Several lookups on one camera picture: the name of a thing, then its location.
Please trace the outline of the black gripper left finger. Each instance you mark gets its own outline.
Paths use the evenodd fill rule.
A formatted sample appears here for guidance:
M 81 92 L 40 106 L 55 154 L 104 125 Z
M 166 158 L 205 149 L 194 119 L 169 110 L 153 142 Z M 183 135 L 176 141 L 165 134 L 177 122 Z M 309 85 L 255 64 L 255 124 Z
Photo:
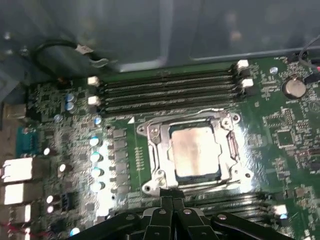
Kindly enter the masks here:
M 173 191 L 160 190 L 160 206 L 142 216 L 122 212 L 82 232 L 83 240 L 170 240 L 172 239 Z

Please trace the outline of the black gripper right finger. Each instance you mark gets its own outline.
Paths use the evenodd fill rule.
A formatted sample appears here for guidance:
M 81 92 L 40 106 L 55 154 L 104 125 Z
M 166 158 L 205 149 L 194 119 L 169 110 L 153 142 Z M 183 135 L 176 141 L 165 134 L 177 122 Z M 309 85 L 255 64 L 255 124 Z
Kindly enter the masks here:
M 172 191 L 172 204 L 177 223 L 188 240 L 289 240 L 270 227 L 265 227 L 228 212 L 217 212 L 211 218 L 205 217 L 197 208 L 184 204 L 181 190 Z

